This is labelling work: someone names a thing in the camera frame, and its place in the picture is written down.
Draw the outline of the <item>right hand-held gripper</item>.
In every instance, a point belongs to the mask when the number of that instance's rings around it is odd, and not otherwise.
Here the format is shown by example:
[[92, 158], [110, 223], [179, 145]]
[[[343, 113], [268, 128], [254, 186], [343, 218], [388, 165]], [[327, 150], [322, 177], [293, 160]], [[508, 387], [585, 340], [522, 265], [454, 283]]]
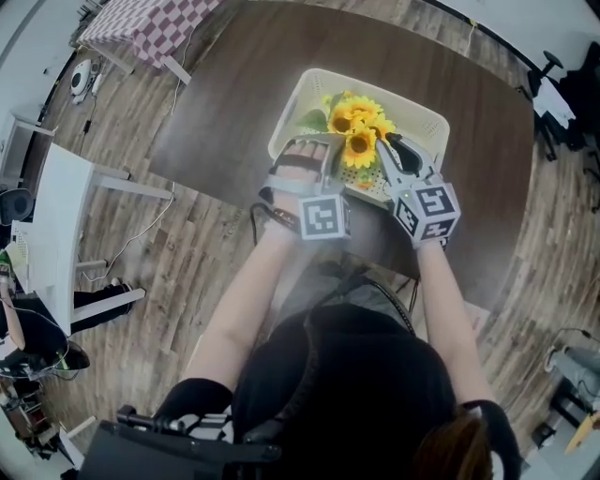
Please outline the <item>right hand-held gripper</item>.
[[461, 216], [453, 186], [421, 145], [399, 133], [387, 133], [386, 140], [376, 141], [376, 152], [391, 188], [394, 218], [415, 249], [431, 241], [445, 245]]

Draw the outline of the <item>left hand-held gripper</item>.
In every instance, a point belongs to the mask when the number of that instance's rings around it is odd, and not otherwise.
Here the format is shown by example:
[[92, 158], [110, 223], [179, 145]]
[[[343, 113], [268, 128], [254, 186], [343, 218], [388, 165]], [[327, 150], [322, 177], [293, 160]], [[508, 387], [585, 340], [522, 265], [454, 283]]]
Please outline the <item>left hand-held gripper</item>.
[[[345, 240], [350, 237], [350, 207], [344, 198], [345, 184], [338, 180], [339, 162], [346, 145], [343, 135], [309, 133], [291, 137], [289, 149], [297, 143], [326, 146], [322, 163], [308, 157], [281, 152], [259, 192], [259, 197], [274, 221], [308, 241]], [[301, 166], [320, 172], [317, 182], [292, 180], [278, 175], [279, 166]]]

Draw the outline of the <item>person's left hand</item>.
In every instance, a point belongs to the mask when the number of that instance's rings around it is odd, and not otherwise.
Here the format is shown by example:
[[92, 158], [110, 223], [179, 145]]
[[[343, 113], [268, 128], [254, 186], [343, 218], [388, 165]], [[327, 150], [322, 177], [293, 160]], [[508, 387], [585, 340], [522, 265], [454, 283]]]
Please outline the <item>person's left hand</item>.
[[[327, 146], [318, 142], [296, 142], [291, 144], [286, 153], [293, 156], [307, 157], [322, 163], [327, 152]], [[320, 172], [307, 170], [301, 166], [279, 166], [277, 174], [284, 178], [305, 182], [317, 182]]]

